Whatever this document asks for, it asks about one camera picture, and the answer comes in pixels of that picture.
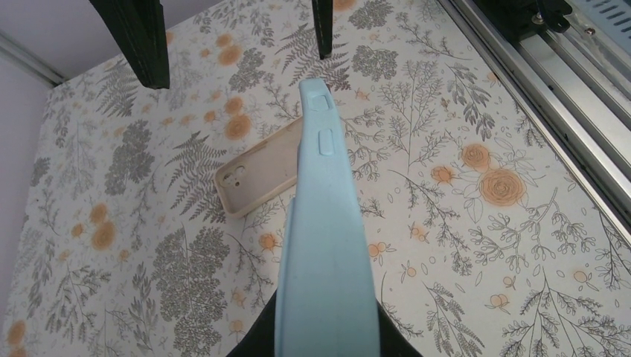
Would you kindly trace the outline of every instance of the floral pattern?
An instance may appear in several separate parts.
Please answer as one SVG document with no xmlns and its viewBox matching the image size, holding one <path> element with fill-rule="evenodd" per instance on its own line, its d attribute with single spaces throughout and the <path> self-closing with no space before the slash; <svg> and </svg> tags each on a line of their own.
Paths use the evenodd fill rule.
<svg viewBox="0 0 631 357">
<path fill-rule="evenodd" d="M 425 356 L 631 356 L 631 249 L 435 0 L 225 0 L 48 95 L 3 356 L 225 356 L 278 282 L 290 189 L 243 219 L 213 174 L 333 90 L 377 299 Z"/>
</svg>

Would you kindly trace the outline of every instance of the bolt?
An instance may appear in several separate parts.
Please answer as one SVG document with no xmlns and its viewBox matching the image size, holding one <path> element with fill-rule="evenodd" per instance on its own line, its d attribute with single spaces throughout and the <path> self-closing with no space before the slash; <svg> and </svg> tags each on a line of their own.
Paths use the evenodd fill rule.
<svg viewBox="0 0 631 357">
<path fill-rule="evenodd" d="M 532 18 L 532 22 L 535 25 L 543 25 L 543 18 L 541 17 L 541 13 L 536 13 L 536 15 Z"/>
</svg>

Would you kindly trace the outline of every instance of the beige phone case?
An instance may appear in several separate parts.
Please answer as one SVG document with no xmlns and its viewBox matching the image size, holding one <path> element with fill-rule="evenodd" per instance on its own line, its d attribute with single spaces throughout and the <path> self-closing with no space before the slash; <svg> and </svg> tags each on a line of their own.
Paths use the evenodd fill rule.
<svg viewBox="0 0 631 357">
<path fill-rule="evenodd" d="M 296 183 L 302 118 L 221 166 L 214 176 L 225 213 L 240 218 Z"/>
</svg>

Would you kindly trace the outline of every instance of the white wall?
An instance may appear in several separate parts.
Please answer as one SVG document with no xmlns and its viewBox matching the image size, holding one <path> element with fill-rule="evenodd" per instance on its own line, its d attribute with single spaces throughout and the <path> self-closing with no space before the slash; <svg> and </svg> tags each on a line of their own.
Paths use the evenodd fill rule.
<svg viewBox="0 0 631 357">
<path fill-rule="evenodd" d="M 167 28 L 219 0 L 161 0 Z M 0 32 L 68 78 L 120 53 L 89 0 L 0 0 Z"/>
<path fill-rule="evenodd" d="M 0 336 L 47 90 L 0 57 Z"/>
</svg>

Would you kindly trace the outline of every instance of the black plastic part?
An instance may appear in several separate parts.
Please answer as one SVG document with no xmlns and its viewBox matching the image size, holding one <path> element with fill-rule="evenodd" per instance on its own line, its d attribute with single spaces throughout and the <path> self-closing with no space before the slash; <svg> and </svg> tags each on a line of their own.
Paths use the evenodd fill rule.
<svg viewBox="0 0 631 357">
<path fill-rule="evenodd" d="M 537 2 L 544 4 L 541 25 L 533 22 L 539 12 Z M 473 0 L 484 15 L 493 23 L 499 33 L 513 44 L 542 33 L 548 28 L 557 31 L 562 28 L 563 17 L 572 12 L 564 0 Z"/>
<path fill-rule="evenodd" d="M 315 39 L 320 60 L 331 56 L 333 50 L 333 0 L 311 0 Z"/>
<path fill-rule="evenodd" d="M 422 357 L 400 334 L 381 304 L 375 300 L 379 314 L 379 339 L 382 357 Z M 274 357 L 274 318 L 276 292 L 260 312 L 243 340 L 228 354 L 228 357 Z"/>
<path fill-rule="evenodd" d="M 159 0 L 90 0 L 140 83 L 169 88 L 164 13 Z"/>
</svg>

